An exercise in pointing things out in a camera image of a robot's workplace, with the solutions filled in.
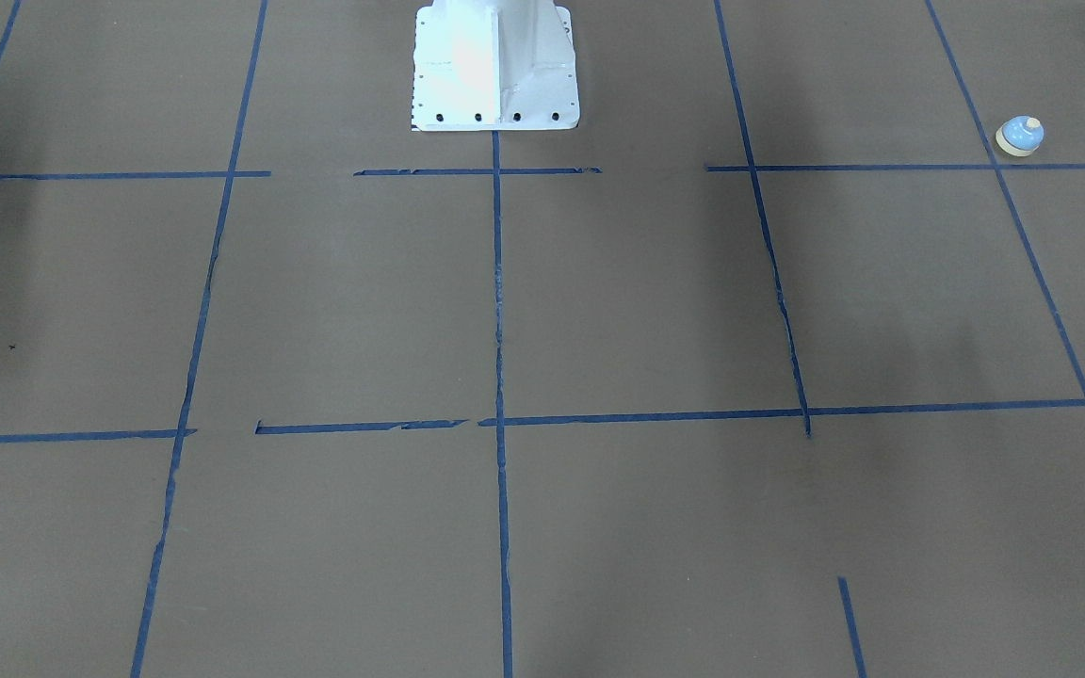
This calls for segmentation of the blue call bell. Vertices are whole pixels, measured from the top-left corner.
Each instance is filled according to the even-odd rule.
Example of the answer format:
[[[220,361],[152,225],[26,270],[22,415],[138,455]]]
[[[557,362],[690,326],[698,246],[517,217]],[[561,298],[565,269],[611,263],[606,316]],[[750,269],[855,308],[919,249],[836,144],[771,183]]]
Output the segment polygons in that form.
[[[1009,157],[1029,157],[1041,149],[1044,137],[1044,125],[1036,117],[1017,116],[999,125],[995,143]]]

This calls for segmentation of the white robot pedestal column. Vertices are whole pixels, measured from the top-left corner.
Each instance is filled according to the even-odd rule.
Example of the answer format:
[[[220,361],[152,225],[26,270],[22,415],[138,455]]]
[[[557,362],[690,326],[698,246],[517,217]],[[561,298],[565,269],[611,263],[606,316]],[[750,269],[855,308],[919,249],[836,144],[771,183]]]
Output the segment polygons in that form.
[[[569,130],[580,121],[572,14],[554,1],[433,1],[414,17],[411,129]]]

